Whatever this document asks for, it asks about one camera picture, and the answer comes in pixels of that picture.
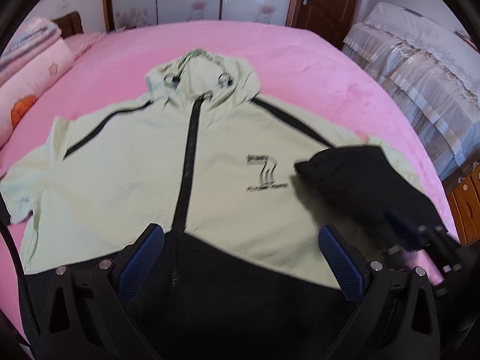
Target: drawer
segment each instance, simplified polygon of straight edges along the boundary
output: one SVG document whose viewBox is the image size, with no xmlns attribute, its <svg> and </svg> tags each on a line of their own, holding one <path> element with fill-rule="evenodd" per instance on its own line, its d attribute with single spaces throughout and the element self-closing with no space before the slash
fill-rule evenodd
<svg viewBox="0 0 480 360">
<path fill-rule="evenodd" d="M 480 196 L 480 167 L 470 173 L 469 177 L 472 179 L 472 183 L 477 192 L 477 196 Z"/>
<path fill-rule="evenodd" d="M 465 234 L 466 243 L 470 244 L 480 238 L 480 202 L 473 178 L 469 176 L 463 179 L 462 183 L 453 190 L 453 196 L 460 213 L 461 228 Z"/>
</svg>

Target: wooden headboard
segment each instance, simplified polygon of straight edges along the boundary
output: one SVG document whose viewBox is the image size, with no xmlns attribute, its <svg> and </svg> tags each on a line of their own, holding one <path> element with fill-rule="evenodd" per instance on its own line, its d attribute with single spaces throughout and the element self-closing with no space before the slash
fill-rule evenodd
<svg viewBox="0 0 480 360">
<path fill-rule="evenodd" d="M 82 19 L 80 19 L 80 14 L 77 11 L 52 21 L 61 29 L 61 37 L 63 39 L 75 34 L 83 34 Z"/>
</svg>

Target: wooden door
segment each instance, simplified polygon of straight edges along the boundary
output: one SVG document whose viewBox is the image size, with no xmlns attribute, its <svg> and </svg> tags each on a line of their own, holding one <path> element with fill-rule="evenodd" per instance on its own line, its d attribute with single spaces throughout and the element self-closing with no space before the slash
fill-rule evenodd
<svg viewBox="0 0 480 360">
<path fill-rule="evenodd" d="M 357 0 L 300 0 L 295 27 L 310 30 L 337 48 L 347 35 Z"/>
</svg>

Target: screw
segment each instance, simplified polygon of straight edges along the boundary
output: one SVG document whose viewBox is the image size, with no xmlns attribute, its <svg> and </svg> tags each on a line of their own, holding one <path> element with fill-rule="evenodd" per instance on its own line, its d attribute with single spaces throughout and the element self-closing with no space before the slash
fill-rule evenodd
<svg viewBox="0 0 480 360">
<path fill-rule="evenodd" d="M 67 271 L 67 267 L 64 266 L 64 265 L 62 265 L 62 266 L 59 266 L 55 272 L 57 273 L 57 275 L 61 276 L 61 275 L 63 275 L 66 271 Z"/>
<path fill-rule="evenodd" d="M 112 266 L 112 261 L 109 259 L 103 259 L 98 265 L 100 269 L 109 269 Z"/>
<path fill-rule="evenodd" d="M 374 271 L 381 271 L 383 269 L 383 265 L 380 261 L 372 261 L 370 263 L 370 268 L 373 269 Z"/>
<path fill-rule="evenodd" d="M 427 274 L 427 272 L 421 266 L 418 266 L 417 268 L 415 268 L 415 273 L 418 276 L 425 276 Z"/>
</svg>

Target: wooden cabinet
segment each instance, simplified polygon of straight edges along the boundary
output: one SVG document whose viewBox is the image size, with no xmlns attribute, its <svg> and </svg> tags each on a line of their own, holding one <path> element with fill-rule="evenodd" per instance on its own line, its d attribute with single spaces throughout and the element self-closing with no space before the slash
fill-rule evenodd
<svg viewBox="0 0 480 360">
<path fill-rule="evenodd" d="M 447 194 L 448 204 L 462 244 L 480 239 L 480 167 Z"/>
</svg>

